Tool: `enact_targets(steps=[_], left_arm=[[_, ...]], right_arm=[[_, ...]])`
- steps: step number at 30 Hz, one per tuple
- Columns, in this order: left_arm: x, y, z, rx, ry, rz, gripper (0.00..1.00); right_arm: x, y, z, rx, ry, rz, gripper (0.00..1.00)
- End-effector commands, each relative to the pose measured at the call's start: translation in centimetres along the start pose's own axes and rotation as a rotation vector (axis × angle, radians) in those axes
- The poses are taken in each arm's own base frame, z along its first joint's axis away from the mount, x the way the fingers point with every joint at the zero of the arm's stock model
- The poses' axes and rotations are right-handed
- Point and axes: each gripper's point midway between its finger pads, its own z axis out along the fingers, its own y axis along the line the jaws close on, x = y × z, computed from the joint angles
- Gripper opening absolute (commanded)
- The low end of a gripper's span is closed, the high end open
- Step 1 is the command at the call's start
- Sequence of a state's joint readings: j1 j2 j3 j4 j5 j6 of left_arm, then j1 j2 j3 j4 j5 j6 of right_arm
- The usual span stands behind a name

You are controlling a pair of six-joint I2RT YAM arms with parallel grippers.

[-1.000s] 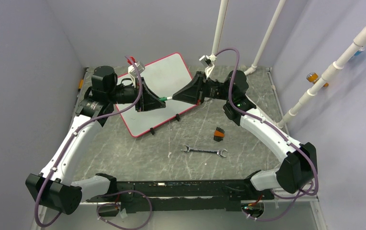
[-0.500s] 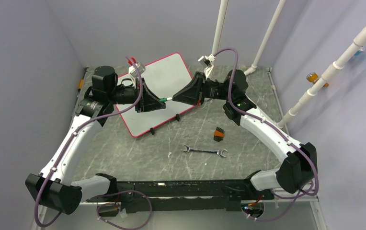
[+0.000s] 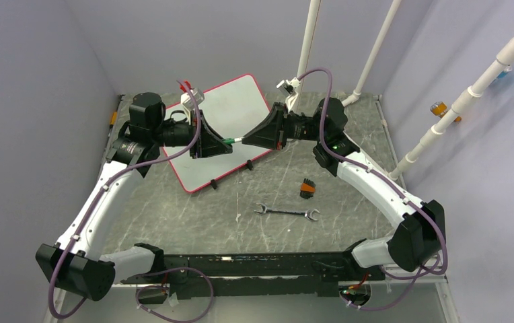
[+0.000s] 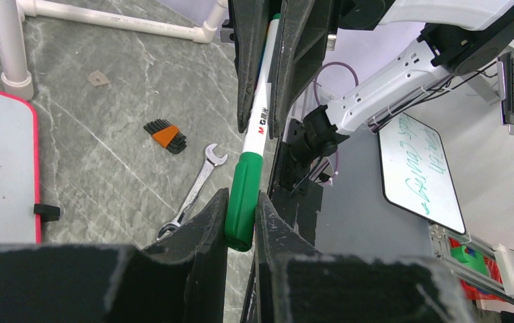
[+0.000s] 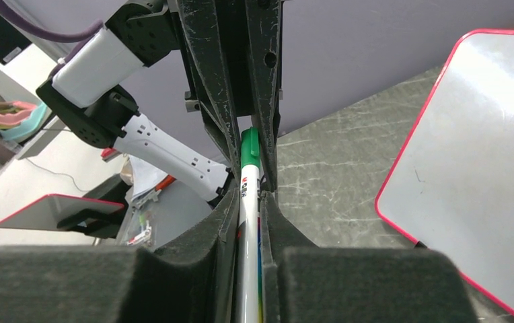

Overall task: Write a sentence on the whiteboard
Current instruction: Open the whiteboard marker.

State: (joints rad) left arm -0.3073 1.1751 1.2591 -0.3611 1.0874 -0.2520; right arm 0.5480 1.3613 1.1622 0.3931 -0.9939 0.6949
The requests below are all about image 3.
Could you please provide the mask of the green marker cap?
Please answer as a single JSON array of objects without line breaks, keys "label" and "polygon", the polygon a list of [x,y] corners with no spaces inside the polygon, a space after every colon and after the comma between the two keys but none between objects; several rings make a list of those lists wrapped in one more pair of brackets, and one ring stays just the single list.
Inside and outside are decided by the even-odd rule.
[{"label": "green marker cap", "polygon": [[228,138],[228,139],[224,139],[224,140],[222,140],[222,142],[223,142],[224,144],[226,144],[226,145],[232,145],[232,144],[234,144],[234,143],[235,143],[235,139],[233,139],[233,138]]}]

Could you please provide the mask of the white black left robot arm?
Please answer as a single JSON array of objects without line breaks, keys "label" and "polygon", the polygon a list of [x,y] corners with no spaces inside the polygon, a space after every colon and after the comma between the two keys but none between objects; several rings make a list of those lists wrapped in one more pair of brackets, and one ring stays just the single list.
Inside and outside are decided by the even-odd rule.
[{"label": "white black left robot arm", "polygon": [[42,244],[36,262],[50,284],[84,300],[101,300],[111,286],[135,275],[147,282],[165,273],[163,251],[139,244],[123,252],[104,254],[106,236],[122,206],[146,177],[150,167],[163,161],[164,147],[176,156],[213,157],[233,148],[206,122],[200,107],[204,97],[195,89],[181,97],[183,120],[166,116],[161,96],[137,94],[129,106],[129,118],[106,153],[106,161],[89,198],[69,228],[52,244]]}]

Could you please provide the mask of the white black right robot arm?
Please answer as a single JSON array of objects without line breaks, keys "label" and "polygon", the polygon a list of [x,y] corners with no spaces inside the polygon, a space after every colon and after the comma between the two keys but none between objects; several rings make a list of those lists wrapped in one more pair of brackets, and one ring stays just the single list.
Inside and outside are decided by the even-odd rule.
[{"label": "white black right robot arm", "polygon": [[347,122],[344,106],[336,98],[321,100],[312,116],[276,103],[241,142],[270,150],[281,150],[289,139],[316,142],[317,163],[365,196],[394,230],[390,236],[353,244],[351,255],[342,261],[344,274],[359,279],[369,267],[389,264],[413,272],[445,245],[444,208],[436,200],[424,202],[380,172],[344,133]]}]

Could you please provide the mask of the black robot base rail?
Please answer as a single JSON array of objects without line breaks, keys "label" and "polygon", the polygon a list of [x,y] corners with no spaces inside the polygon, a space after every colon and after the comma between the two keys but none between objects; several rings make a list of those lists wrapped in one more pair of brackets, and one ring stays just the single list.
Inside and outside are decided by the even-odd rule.
[{"label": "black robot base rail", "polygon": [[382,281],[378,266],[362,268],[351,253],[291,252],[257,254],[166,254],[152,275],[137,274],[123,282],[162,285],[178,299],[299,295],[336,297],[349,285],[366,287]]}]

